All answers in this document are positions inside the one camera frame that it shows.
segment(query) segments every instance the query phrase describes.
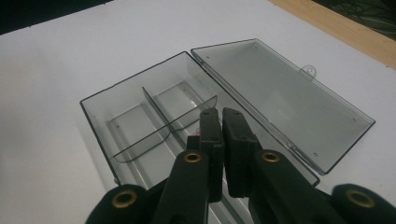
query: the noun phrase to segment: brass insert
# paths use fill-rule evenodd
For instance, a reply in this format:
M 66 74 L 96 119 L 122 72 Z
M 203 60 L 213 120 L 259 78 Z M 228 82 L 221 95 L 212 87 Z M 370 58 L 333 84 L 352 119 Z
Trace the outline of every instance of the brass insert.
M 201 154 L 195 153 L 195 152 L 187 153 L 187 154 L 184 156 L 184 161 L 187 161 L 187 162 L 198 162 L 198 161 L 200 161 L 201 159 L 202 159 Z
M 130 189 L 126 189 L 119 192 L 116 196 L 114 196 L 111 203 L 116 208 L 125 208 L 136 202 L 136 199 L 137 199 L 136 192 Z
M 370 195 L 355 189 L 346 191 L 347 198 L 360 207 L 372 208 L 375 206 L 375 201 Z
M 277 154 L 272 153 L 272 152 L 265 152 L 262 153 L 262 159 L 265 161 L 269 161 L 269 162 L 278 162 L 280 161 L 280 158 Z

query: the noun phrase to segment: white table surface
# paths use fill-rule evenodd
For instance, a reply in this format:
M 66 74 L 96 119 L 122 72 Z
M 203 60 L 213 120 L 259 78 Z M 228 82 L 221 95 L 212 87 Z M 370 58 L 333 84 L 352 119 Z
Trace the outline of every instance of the white table surface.
M 376 120 L 318 188 L 354 183 L 396 205 L 395 70 L 265 0 L 117 0 L 0 36 L 0 223 L 82 223 L 115 187 L 81 99 L 183 50 L 250 38 L 314 65 Z

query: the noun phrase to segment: white surface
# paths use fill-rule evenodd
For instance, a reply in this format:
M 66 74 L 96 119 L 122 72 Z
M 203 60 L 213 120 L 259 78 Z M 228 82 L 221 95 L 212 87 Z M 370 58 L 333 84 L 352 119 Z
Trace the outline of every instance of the white surface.
M 318 187 L 359 184 L 396 205 L 395 70 L 267 1 L 117 0 L 0 36 L 0 223 L 82 223 L 115 186 L 81 99 L 183 50 L 254 37 L 377 121 Z

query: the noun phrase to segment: wooden edge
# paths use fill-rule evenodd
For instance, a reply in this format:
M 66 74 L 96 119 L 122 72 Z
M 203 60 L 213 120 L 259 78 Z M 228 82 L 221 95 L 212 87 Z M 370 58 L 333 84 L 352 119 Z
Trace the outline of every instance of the wooden edge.
M 269 0 L 294 16 L 396 69 L 396 41 L 311 0 Z

